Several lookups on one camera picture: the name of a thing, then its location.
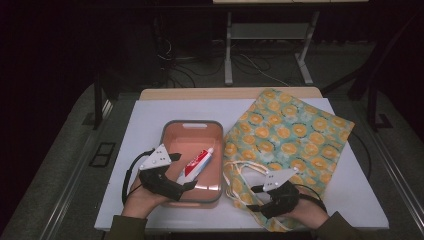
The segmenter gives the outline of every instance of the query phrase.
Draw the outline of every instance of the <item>white cord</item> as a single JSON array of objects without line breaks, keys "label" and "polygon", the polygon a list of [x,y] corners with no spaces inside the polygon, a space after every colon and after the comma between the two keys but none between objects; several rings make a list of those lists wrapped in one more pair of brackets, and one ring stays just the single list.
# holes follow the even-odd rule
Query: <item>white cord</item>
[{"label": "white cord", "polygon": [[172,45],[171,45],[171,43],[167,39],[164,39],[164,40],[169,44],[169,50],[165,54],[169,54],[171,52],[171,50],[172,50]]},{"label": "white cord", "polygon": [[158,54],[158,57],[162,58],[163,60],[167,60],[167,61],[171,61],[171,60],[172,60],[171,58],[165,58],[165,57],[162,57],[162,56],[161,56],[161,55],[159,55],[159,54]]},{"label": "white cord", "polygon": [[264,73],[264,72],[262,72],[262,70],[248,57],[248,56],[246,56],[246,55],[244,55],[244,54],[240,54],[240,56],[242,56],[242,57],[244,57],[244,58],[246,58],[255,68],[256,68],[256,70],[258,70],[260,73],[262,73],[264,76],[266,76],[266,77],[269,77],[269,78],[271,78],[271,79],[273,79],[273,80],[275,80],[275,81],[277,81],[277,82],[280,82],[280,83],[282,83],[282,84],[284,84],[284,85],[286,85],[287,87],[291,87],[289,84],[287,84],[287,83],[285,83],[285,82],[283,82],[283,81],[281,81],[281,80],[279,80],[279,79],[277,79],[277,78],[274,78],[274,77],[271,77],[271,76],[269,76],[268,74],[266,74],[266,73]]}]

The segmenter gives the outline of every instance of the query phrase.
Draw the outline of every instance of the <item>green fabric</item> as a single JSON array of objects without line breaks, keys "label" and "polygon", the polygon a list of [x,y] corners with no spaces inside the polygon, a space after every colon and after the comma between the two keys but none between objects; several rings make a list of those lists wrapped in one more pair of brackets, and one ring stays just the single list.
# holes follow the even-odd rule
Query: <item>green fabric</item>
[{"label": "green fabric", "polygon": [[298,224],[290,219],[267,219],[246,205],[264,203],[242,174],[247,167],[267,171],[297,169],[290,182],[323,195],[354,123],[322,111],[276,89],[265,89],[225,136],[224,177],[227,196],[249,211],[271,232],[286,232]]},{"label": "green fabric", "polygon": [[108,240],[144,240],[147,219],[114,216]]}]

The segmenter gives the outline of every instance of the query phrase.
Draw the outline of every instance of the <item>white tabletop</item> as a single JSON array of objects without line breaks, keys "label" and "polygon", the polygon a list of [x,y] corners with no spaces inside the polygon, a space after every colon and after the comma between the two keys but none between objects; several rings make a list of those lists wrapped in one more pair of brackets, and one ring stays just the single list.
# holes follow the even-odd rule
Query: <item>white tabletop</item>
[{"label": "white tabletop", "polygon": [[[302,99],[333,113],[325,98]],[[121,190],[125,172],[140,153],[156,148],[163,127],[171,120],[215,120],[226,134],[254,99],[151,100],[137,101],[116,159],[95,228],[109,231],[114,215],[122,211]],[[388,228],[388,220],[347,143],[333,178],[327,186],[324,203],[331,215],[339,211],[354,227]],[[253,217],[233,207],[222,194],[213,209],[157,207],[149,216],[147,231],[263,231]]]}]

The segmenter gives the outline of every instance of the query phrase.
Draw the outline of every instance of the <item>red and white tube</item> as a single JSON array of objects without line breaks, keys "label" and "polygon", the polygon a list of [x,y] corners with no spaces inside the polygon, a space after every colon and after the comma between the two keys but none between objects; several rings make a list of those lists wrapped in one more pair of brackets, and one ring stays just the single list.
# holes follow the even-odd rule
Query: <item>red and white tube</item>
[{"label": "red and white tube", "polygon": [[202,150],[202,152],[191,160],[184,170],[180,173],[180,176],[177,179],[177,183],[184,184],[186,182],[191,182],[202,172],[203,168],[209,163],[212,159],[213,148],[208,150]]}]

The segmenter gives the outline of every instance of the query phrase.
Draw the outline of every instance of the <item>fabric bag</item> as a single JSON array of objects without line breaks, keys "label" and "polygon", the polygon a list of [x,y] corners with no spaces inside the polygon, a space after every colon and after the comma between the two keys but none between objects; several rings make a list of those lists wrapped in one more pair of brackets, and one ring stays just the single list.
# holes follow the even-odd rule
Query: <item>fabric bag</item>
[{"label": "fabric bag", "polygon": [[249,211],[272,232],[292,230],[291,219],[265,218],[246,205],[264,204],[253,193],[243,169],[266,174],[269,170],[297,168],[293,184],[323,195],[354,123],[322,111],[287,93],[265,89],[224,138],[226,194],[237,208]]}]

